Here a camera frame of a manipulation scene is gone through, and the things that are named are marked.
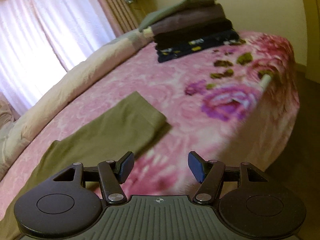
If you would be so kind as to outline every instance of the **white sheer curtain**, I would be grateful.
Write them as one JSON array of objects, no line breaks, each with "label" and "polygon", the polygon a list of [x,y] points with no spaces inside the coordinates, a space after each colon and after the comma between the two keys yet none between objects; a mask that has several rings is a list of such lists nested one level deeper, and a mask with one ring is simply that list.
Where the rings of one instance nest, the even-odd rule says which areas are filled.
[{"label": "white sheer curtain", "polygon": [[115,38],[98,0],[31,0],[41,24],[70,70]]},{"label": "white sheer curtain", "polygon": [[98,0],[0,0],[0,91],[19,114],[115,38]]},{"label": "white sheer curtain", "polygon": [[28,0],[0,0],[0,91],[23,114],[66,73]]}]

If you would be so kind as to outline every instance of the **bed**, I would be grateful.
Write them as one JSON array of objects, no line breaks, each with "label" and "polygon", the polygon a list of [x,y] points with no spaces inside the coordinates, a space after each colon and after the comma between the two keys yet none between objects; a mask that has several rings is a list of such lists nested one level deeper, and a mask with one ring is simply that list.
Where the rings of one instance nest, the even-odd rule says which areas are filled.
[{"label": "bed", "polygon": [[[265,170],[284,149],[299,109],[294,54],[282,37],[240,36],[241,45],[160,64],[155,44],[134,31],[76,66],[15,124],[7,150],[14,152],[13,164],[0,182],[0,219],[52,141],[134,91],[167,117],[171,129],[136,160],[122,185],[127,196],[194,194],[198,184],[187,165],[192,150],[228,166],[247,161]],[[272,76],[268,86],[265,74]]]}]

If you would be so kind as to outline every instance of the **gray ribbed plate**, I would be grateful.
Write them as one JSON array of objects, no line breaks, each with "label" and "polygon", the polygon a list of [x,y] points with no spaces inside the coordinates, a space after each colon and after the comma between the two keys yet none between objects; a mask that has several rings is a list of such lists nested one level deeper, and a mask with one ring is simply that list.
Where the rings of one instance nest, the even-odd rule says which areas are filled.
[{"label": "gray ribbed plate", "polygon": [[[33,238],[24,236],[21,240]],[[133,196],[108,207],[101,219],[71,240],[245,240],[227,229],[210,207],[187,196]],[[295,236],[287,240],[296,240]]]}]

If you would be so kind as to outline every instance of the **brown floor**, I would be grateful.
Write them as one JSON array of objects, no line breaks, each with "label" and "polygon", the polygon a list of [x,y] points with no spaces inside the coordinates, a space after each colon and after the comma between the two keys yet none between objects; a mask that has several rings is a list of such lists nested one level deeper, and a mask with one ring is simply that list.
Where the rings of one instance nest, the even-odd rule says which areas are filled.
[{"label": "brown floor", "polygon": [[300,111],[287,147],[266,173],[295,192],[307,217],[298,236],[320,239],[320,84],[298,73]]}]

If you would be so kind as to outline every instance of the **pink floral blanket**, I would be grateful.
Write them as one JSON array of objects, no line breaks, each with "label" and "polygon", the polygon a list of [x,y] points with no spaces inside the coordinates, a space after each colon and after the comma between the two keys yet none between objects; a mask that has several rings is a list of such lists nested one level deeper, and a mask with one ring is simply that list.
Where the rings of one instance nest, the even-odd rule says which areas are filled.
[{"label": "pink floral blanket", "polygon": [[[161,64],[150,43],[94,84],[42,130],[0,182],[0,219],[52,141],[133,91],[162,112],[172,129],[136,161],[123,184],[127,196],[192,194],[198,185],[187,164],[190,151],[229,166],[248,161],[265,170],[284,149],[299,109],[294,55],[282,37],[240,36],[238,45]],[[263,91],[265,74],[272,81]]]}]

